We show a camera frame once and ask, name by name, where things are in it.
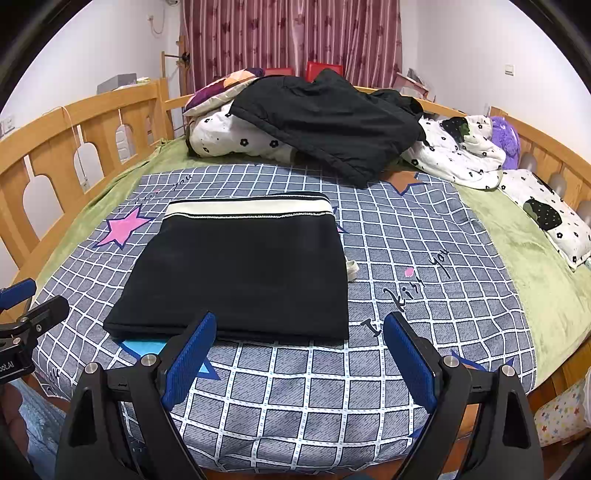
folded black cloth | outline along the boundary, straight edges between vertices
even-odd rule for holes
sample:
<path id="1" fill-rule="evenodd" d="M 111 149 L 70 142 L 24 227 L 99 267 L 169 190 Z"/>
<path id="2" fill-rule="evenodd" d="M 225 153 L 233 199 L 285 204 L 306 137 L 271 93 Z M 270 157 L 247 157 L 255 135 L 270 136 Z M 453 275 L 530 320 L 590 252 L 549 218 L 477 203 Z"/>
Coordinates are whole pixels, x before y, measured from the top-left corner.
<path id="1" fill-rule="evenodd" d="M 321 193 L 171 202 L 103 327 L 175 335 L 196 315 L 218 337 L 349 337 L 345 255 Z"/>

pink curtain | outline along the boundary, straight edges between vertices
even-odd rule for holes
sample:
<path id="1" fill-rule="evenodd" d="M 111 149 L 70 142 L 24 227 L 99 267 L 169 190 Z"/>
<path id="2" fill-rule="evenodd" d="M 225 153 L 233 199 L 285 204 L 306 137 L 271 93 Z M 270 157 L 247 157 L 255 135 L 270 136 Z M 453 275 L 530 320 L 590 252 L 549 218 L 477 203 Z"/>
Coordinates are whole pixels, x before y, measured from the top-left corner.
<path id="1" fill-rule="evenodd" d="M 246 67 L 341 64 L 354 85 L 392 87 L 402 66 L 400 0 L 184 0 L 189 91 Z"/>

wall outlet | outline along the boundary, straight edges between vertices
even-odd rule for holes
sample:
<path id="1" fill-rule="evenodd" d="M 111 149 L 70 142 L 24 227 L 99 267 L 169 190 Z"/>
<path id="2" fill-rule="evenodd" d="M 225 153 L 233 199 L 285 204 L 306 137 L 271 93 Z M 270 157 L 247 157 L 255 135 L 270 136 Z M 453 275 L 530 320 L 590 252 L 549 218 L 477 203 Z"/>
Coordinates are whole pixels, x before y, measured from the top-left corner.
<path id="1" fill-rule="evenodd" d="M 14 115 L 8 115 L 0 120 L 0 137 L 14 130 Z"/>

blue clamp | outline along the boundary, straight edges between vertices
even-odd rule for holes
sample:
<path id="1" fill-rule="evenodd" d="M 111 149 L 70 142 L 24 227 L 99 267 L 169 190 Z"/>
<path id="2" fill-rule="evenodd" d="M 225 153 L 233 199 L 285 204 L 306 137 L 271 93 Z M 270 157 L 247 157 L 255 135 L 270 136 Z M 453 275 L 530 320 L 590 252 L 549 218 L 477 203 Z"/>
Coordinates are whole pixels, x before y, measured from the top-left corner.
<path id="1" fill-rule="evenodd" d="M 0 290 L 0 313 L 31 298 L 36 291 L 37 285 L 32 278 L 27 278 L 8 288 L 3 288 Z"/>

power cord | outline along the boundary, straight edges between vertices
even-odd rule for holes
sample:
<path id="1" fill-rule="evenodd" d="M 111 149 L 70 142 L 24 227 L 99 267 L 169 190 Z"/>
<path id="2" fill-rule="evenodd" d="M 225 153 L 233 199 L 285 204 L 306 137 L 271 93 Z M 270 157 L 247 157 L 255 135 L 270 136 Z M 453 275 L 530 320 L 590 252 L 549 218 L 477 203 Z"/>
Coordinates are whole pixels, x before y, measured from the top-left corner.
<path id="1" fill-rule="evenodd" d="M 55 108 L 52 108 L 47 113 L 44 113 L 44 115 L 47 115 L 48 113 L 51 113 L 54 110 L 58 110 L 58 109 L 64 110 L 66 115 L 68 116 L 68 120 L 70 121 L 70 128 L 72 129 L 72 137 L 74 140 L 74 151 L 76 152 L 75 153 L 76 157 L 78 157 L 78 164 L 80 165 L 80 170 L 82 171 L 82 176 L 84 177 L 84 183 L 82 184 L 82 189 L 86 192 L 89 187 L 88 177 L 86 176 L 86 172 L 84 171 L 84 165 L 82 164 L 82 160 L 80 159 L 80 151 L 79 151 L 79 148 L 82 146 L 82 140 L 78 139 L 80 142 L 80 145 L 78 145 L 78 143 L 76 142 L 76 138 L 78 138 L 78 136 L 74 132 L 74 123 L 72 123 L 72 117 L 70 116 L 70 112 L 68 111 L 68 109 L 66 107 L 60 105 L 60 106 L 56 106 Z"/>
<path id="2" fill-rule="evenodd" d="M 165 21 L 166 21 L 166 17 L 165 16 L 166 16 L 166 5 L 163 5 L 163 7 L 162 7 L 162 28 L 160 29 L 160 31 L 157 31 L 154 28 L 154 16 L 153 15 L 150 15 L 148 17 L 148 21 L 150 22 L 150 28 L 152 29 L 152 32 L 155 33 L 156 35 L 161 35 L 162 32 L 164 31 L 164 24 L 165 24 Z"/>

